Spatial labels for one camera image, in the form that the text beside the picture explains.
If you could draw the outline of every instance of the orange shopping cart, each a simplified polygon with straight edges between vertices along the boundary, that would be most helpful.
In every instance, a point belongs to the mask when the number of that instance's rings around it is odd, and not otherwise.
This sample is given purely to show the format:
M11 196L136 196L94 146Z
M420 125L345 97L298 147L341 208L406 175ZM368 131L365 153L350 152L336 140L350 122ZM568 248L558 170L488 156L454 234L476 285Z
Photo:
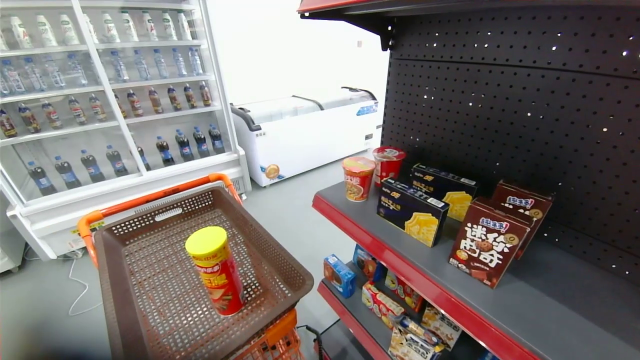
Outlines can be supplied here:
M158 204L100 228L122 211L221 181L224 187ZM205 226L227 230L246 304L218 315L184 250ZM115 359L303 359L295 305L313 277L242 207L226 175L210 174L110 208L78 222L100 274L111 355Z

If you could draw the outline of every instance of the black pegboard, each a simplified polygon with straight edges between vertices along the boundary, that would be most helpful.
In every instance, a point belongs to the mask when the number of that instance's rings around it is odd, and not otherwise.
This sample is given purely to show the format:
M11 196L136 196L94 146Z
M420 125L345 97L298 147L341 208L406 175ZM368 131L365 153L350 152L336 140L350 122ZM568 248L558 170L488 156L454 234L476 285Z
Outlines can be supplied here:
M489 194L500 179L555 192L542 237L640 284L640 10L419 15L393 30L383 144Z

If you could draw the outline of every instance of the chest freezer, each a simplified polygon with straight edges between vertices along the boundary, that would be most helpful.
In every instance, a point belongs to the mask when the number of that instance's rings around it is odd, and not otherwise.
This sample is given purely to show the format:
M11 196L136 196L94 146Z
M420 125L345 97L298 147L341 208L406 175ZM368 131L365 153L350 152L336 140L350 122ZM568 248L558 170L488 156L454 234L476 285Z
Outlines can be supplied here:
M376 97L349 87L232 106L232 114L260 186L377 147L382 132Z

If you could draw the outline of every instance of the instant noodle cup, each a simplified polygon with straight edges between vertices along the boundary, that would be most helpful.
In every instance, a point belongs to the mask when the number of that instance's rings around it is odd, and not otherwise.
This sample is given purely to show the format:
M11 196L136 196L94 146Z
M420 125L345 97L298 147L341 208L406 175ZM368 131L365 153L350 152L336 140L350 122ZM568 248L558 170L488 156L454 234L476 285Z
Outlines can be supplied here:
M400 166L406 153L397 147L383 146L373 150L376 160L376 171L373 173L373 183L380 187L384 179L397 179Z
M351 201L367 200L369 188L371 187L371 178L376 168L375 161L361 156L354 156L343 160L342 168L344 169L347 199Z
M189 236L184 247L196 265L216 312L231 316L242 310L246 299L227 231L219 226L203 227Z

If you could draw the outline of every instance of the brown plastic basket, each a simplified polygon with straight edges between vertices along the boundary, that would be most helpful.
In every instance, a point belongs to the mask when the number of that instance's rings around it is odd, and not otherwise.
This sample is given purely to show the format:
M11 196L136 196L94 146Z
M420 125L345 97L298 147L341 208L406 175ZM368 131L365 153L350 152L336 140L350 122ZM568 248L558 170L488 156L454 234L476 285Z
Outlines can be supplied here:
M187 237L227 230L247 303L222 317L209 299ZM209 188L95 233L113 358L227 359L258 338L313 287L313 277L224 188Z

